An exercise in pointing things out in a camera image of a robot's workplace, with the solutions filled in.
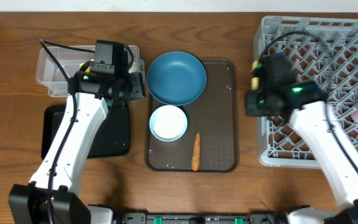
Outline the light blue rice bowl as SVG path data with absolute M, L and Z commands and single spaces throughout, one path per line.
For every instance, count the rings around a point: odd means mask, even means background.
M 164 142 L 176 141 L 186 132 L 186 114 L 177 106 L 165 105 L 157 108 L 150 116 L 150 132 Z

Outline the yellow snack wrapper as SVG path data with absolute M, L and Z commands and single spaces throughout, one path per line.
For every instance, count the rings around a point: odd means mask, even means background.
M 87 62 L 85 62 L 85 63 L 82 63 L 81 65 L 80 65 L 80 71 L 82 71 L 82 72 L 90 72 L 90 64 L 91 64 L 91 62 L 90 61 L 87 61 Z

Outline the dark blue plate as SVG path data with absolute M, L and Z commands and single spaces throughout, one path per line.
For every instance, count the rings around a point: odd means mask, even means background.
M 202 94 L 207 74 L 200 59 L 186 52 L 173 51 L 158 56 L 150 64 L 146 82 L 156 100 L 166 105 L 182 106 Z

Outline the orange carrot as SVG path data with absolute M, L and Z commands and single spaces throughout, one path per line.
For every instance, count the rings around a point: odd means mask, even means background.
M 191 160 L 191 169 L 192 171 L 198 171 L 200 168 L 200 155 L 201 155 L 201 134 L 200 132 L 196 133 L 195 141 L 193 145 L 193 155 Z

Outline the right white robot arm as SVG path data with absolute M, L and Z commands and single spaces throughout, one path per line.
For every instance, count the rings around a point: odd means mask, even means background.
M 312 151 L 333 191 L 339 213 L 299 208 L 288 223 L 358 223 L 358 153 L 314 81 L 272 86 L 253 78 L 246 93 L 249 116 L 281 116 Z

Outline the yellow plastic spoon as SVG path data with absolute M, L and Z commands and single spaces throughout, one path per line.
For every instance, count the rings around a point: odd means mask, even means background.
M 259 61 L 258 60 L 255 60 L 253 63 L 252 63 L 252 79 L 251 79 L 251 90 L 257 90 L 258 87 L 259 87 L 259 77 L 257 77 L 255 75 L 255 71 L 256 71 L 256 68 L 259 66 Z

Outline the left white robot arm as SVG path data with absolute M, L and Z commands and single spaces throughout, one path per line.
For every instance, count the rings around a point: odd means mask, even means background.
M 16 223 L 114 223 L 103 205 L 78 197 L 86 159 L 98 133 L 113 124 L 118 103 L 145 98 L 144 73 L 125 75 L 78 71 L 70 78 L 62 122 L 42 164 L 27 185 L 13 185 L 8 202 Z

